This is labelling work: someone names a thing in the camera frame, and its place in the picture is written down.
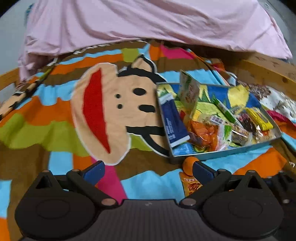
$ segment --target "green stripe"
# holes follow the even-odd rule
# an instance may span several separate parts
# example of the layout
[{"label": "green stripe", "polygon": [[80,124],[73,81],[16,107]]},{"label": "green stripe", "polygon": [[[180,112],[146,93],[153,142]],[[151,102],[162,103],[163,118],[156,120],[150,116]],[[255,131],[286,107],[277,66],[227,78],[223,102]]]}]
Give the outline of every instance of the green stripe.
[{"label": "green stripe", "polygon": [[15,113],[0,127],[0,141],[10,149],[40,144],[47,151],[67,151],[81,157],[89,155],[75,129],[67,121],[52,121],[46,126],[33,126],[19,113]]}]

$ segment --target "barcode label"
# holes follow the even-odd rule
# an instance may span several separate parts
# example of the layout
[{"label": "barcode label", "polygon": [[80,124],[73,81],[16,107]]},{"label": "barcode label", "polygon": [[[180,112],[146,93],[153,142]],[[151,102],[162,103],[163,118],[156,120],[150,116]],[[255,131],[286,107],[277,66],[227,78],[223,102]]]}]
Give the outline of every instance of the barcode label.
[{"label": "barcode label", "polygon": [[221,118],[217,117],[216,115],[212,115],[210,118],[210,121],[218,125],[221,125],[224,123],[224,121]]}]

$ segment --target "orange fruit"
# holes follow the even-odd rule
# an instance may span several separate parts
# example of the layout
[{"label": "orange fruit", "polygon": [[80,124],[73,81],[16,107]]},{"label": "orange fruit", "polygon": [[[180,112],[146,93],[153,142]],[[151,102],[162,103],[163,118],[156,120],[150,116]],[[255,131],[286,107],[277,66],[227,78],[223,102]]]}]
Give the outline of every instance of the orange fruit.
[{"label": "orange fruit", "polygon": [[182,168],[185,174],[187,174],[188,176],[193,176],[192,167],[196,161],[199,160],[194,156],[189,156],[183,161]]}]

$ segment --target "blanket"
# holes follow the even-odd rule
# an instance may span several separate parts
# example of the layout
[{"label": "blanket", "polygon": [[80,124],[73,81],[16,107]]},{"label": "blanket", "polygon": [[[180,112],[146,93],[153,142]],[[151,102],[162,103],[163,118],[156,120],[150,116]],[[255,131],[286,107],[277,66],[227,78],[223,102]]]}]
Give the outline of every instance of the blanket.
[{"label": "blanket", "polygon": [[[20,93],[51,67],[45,66]],[[44,169],[62,175],[103,160],[96,187],[122,199],[184,198],[180,165],[168,147],[156,102],[156,84],[179,81],[184,70],[201,83],[225,84],[192,51],[163,42],[134,41],[91,46],[64,57],[15,110],[0,121],[0,238],[17,241],[18,202]],[[295,143],[296,128],[277,123]],[[205,161],[234,174],[256,170],[262,177],[296,172],[293,145],[279,140],[247,153]]]},{"label": "blanket", "polygon": [[39,0],[28,17],[20,78],[35,74],[52,56],[143,38],[292,58],[257,0]]}]

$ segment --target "metal tray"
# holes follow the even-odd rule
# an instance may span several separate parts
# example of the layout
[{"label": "metal tray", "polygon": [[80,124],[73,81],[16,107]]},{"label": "metal tray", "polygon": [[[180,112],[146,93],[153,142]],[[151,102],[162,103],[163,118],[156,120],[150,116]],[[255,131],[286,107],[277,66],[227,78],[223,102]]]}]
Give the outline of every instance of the metal tray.
[{"label": "metal tray", "polygon": [[[158,83],[158,85],[161,85],[161,84],[170,84],[171,86],[179,85],[179,83],[167,83],[167,82]],[[223,88],[231,88],[232,87],[232,86],[210,85],[210,84],[207,84],[207,86],[218,86],[218,87],[223,87]],[[162,113],[162,109],[161,109],[161,105],[159,104],[159,101],[158,101],[158,105],[159,105],[159,109],[160,109],[160,114],[161,114],[161,119],[162,119],[162,122],[163,122],[163,126],[165,126],[164,117],[163,117],[163,113]],[[274,131],[274,135],[275,135],[274,139],[270,139],[268,141],[253,144],[253,145],[249,145],[249,146],[236,147],[236,148],[229,149],[229,150],[212,151],[212,152],[205,152],[205,153],[197,153],[197,154],[194,154],[194,155],[187,154],[187,155],[178,155],[178,156],[173,155],[173,150],[170,147],[170,145],[168,145],[169,146],[169,154],[170,154],[170,163],[171,164],[181,164],[184,161],[184,159],[187,158],[188,156],[195,156],[200,161],[205,161],[207,159],[225,157],[225,156],[228,156],[228,155],[231,155],[231,154],[244,153],[244,152],[247,152],[247,151],[250,151],[250,150],[258,149],[260,147],[269,145],[271,142],[281,138],[281,130],[279,129],[278,125],[274,122],[274,120],[264,110],[263,107],[260,107],[259,109],[260,109],[261,113],[263,115],[265,115],[265,117],[273,125],[273,127],[274,127],[273,131]],[[166,136],[166,139],[167,139],[167,141],[169,143],[168,134],[167,134],[166,129],[165,129],[165,136]]]}]

